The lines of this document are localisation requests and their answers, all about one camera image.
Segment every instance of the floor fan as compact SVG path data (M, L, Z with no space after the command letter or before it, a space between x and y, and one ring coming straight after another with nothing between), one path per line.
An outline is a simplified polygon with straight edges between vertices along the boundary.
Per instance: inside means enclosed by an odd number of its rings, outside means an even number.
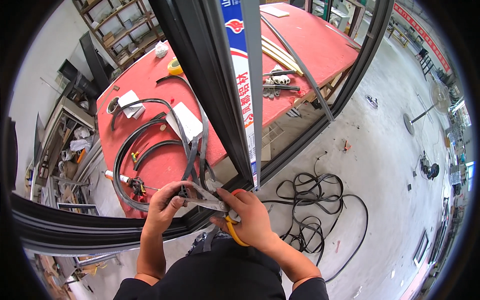
M407 113L403 114L403 122L405 124L405 127L412 136L415 135L415 128L413 127L413 123L424 117L432 108L435 108L435 110L439 114L444 115L448 112L448 108L452 105L450 95L448 93L448 88L444 83L437 80L433 81L430 84L430 99L433 103L432 106L430 106L429 109L424 111L415 119L412 120Z

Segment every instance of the wooden shelf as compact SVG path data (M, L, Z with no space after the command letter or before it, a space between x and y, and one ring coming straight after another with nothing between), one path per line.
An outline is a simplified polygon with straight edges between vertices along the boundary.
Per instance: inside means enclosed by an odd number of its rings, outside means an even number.
M94 0L92 2L92 4L89 4L87 7L85 8L82 8L82 10L80 11L80 13L87 13L89 12L92 8L94 8L97 4L99 4L102 0Z
M137 3L138 0L132 0L130 2L128 2L127 4L123 5L120 9L117 9L116 11L112 12L112 14L108 17L105 18L105 20L103 20L97 27L94 28L94 30L98 30L100 27L102 27L106 22L108 22L111 18L113 18L114 16L116 16L119 12L123 11L124 9L126 9L127 7L129 7L130 5L134 4L134 3Z
M133 23L133 26L130 28L130 29L122 29L122 31L120 31L116 36L115 36L115 39L108 45L105 45L105 47L107 48L111 48L113 47L115 44L117 44L118 42L120 42L124 37L126 37L127 35L130 34L130 32L132 32L133 30L137 29L138 27L142 26L143 24L147 23L148 22L148 18L147 16L145 16L145 18L141 21L137 21L135 23Z
M147 8L145 7L145 4L140 1L140 0L131 0L130 2L128 2L127 4L124 4L122 5L120 8L118 9L115 9L115 8L111 8L113 11L112 13L107 16L104 20L102 20L100 22L100 24L98 24L98 26L96 26L95 28L92 27L92 17L90 16L89 14L89 11L94 8L96 5L98 5L99 3L101 3L103 0L93 0L93 2L91 4L88 4L88 2L85 2L83 4L82 7L79 7L78 5L78 0L72 0L75 4L75 8L77 9L78 13L80 14L80 16L82 17L82 19L85 21L87 27L93 32L93 35L94 37L97 39L97 41L102 45L102 47L105 49L105 51L108 53L108 55L110 55L110 57L112 58L112 60L115 62L115 64L120 68L120 69L124 69L123 66L128 62L130 61L131 59L133 59L137 54L139 54L140 51L144 50L146 47L148 47L150 44L152 44L154 41L156 40L161 40L161 39L164 39L165 38L165 35L162 33L158 33L158 29L159 29L159 26L154 26L153 22L152 22L152 19L153 18L156 18L156 16L152 13L152 12L149 12L147 11ZM138 10L140 11L140 14L142 14L143 16L146 16L145 19L143 19L142 21L139 21L137 19L137 21L135 23L132 24L132 27L127 29L125 28L125 24L122 22L122 20L120 19L119 17L119 13L121 11L123 11L124 9L126 9L127 7L130 7L131 5L133 4L137 4L138 6ZM105 25L108 21L110 21L112 18L114 17L117 17L118 20L120 21L120 23L122 24L122 26L124 27L122 30L120 30L113 38L112 42L110 42L108 45L105 45L102 37L100 37L100 35L103 36L103 32L101 31L102 30L102 26ZM130 54L128 56L123 56L122 58L122 61L123 62L120 62L119 61L119 55L115 55L116 52L113 51L114 50L114 47L122 40L124 39L126 36L130 36L132 38L132 36L130 35L132 33L132 31L138 29L140 26L144 25L144 24L148 24L149 28L152 28L152 30L150 30L145 36L144 36L144 40L138 45L138 49L133 53L133 54Z
M165 34L162 32L160 33L160 39L164 38L165 37ZM135 50L132 54L128 55L128 58L120 63L122 66L124 64L126 64L129 60L131 60L138 52L144 50L145 48L147 48L150 44L152 44L153 42L155 42L157 39L156 37L156 34L153 30L151 30L150 32L148 32L144 37L143 37L143 41L137 45L137 50Z

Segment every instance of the red workbench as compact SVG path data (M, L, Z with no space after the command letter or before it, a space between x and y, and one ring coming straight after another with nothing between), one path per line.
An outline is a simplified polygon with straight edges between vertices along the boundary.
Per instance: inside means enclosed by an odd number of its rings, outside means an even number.
M264 15L292 45L320 87L333 80L333 78L353 64L358 55L357 51L347 46L348 41L342 36L325 26L333 27L332 25L288 4L279 4L276 7L289 12L290 16L277 18L266 13L262 13L262 15ZM268 27L263 22L261 22L261 24L262 35L277 45L282 46L281 42ZM183 102L193 114L201 120L197 103L188 87L182 81L170 79L158 85L156 84L157 79L168 75L167 64L174 56L172 49L169 49L167 55L161 59L155 57L155 51L150 51L112 83L111 86L117 85L120 89L111 92L101 111L98 113L100 141L105 162L109 170L113 169L115 156L127 136L159 112L167 112L167 108L164 105L145 103L144 106L146 110L137 120L133 118L127 119L123 113L119 115L116 120L115 131L112 132L110 130L112 115L106 113L106 107L113 97L122 96L126 92L133 90L140 99L161 98L167 102L174 99L173 107L179 102ZM264 73L271 71L276 64L278 63L275 60L263 54ZM294 74L289 75L289 77L291 78L290 84L299 85L303 92L307 93L312 90L304 76L300 77ZM106 95L105 93L110 89L111 87L99 97L97 105L102 103ZM268 126L278 117L289 111L293 107L295 99L294 93L285 90L281 92L280 97L272 101L264 98L263 127ZM153 126L133 145L130 152L139 150L146 143L149 143L146 147L146 149L148 149L160 141L169 139L179 139L169 126L163 132L159 130L159 126ZM224 147L213 130L212 125L210 125L206 153L207 161L211 166L215 166L226 156L227 153ZM120 172L129 177L140 176L146 185L161 188L171 181L180 180L186 165L187 159L183 148L181 146L168 145L161 147L161 149L157 150L143 162L138 172L133 170L131 156L126 156ZM147 199L153 192L153 190L147 190ZM120 204L127 217L140 217L139 211L131 209L122 201Z

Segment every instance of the yellow tape roll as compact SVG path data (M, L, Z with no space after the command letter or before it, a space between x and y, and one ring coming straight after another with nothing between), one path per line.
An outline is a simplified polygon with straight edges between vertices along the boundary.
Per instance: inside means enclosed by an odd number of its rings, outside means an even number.
M173 58L171 62L168 63L168 72L170 75L179 75L183 73L183 70L181 69L180 63L177 60L176 57Z

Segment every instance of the concrete floor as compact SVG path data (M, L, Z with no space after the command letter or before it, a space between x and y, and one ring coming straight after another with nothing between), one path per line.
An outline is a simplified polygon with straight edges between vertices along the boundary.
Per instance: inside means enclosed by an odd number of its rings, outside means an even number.
M370 107L365 94L378 98L378 109ZM430 106L429 99L429 82L423 78L413 55L395 40L384 37L362 82L336 121L257 192L261 200L277 199L275 189L281 181L291 180L299 172L312 173L317 157L327 151L328 154L317 163L317 172L338 175L344 183L345 193L356 194L364 200L369 212L367 236L350 264L327 284L332 300L352 299L360 287L361 293L356 300L399 299L418 272L412 258L423 231L427 231L430 241L434 239L443 196L450 195L446 175L447 150L441 134L448 122L445 116L433 111L429 117L415 123L416 134L412 137L402 119L405 112L412 117L422 113L424 106ZM291 119L290 126L284 129L308 126L301 122L300 118ZM277 147L287 145L287 137L288 134L284 144L279 143ZM344 154L346 139L352 148ZM418 158L423 150L431 163L440 165L440 175L433 181L423 179L418 169ZM222 168L225 175L219 177L224 180L231 170L225 169L228 163ZM413 170L417 171L417 177L412 177ZM327 193L336 192L335 189L324 187ZM291 193L291 190L285 189L285 193ZM108 180L100 180L92 198L101 213L122 216ZM325 252L319 268L326 279L345 263L364 231L366 217L359 201L346 197L345 203L347 209L325 239ZM313 207L298 208L296 214L300 219L318 216L325 233L335 220L335 216ZM275 204L270 219L276 233L285 233L291 224L291 206ZM294 228L293 233L297 233L298 228ZM168 267L184 256L196 235L165 243ZM123 266L116 265L113 260L108 262L108 266L98 269L95 276L88 275L77 284L76 295L79 299L113 298L120 282L135 275L137 255L138 250L120 253ZM318 257L317 254L307 256L314 262ZM89 286L94 293L81 285ZM285 276L283 286L288 298L291 282Z

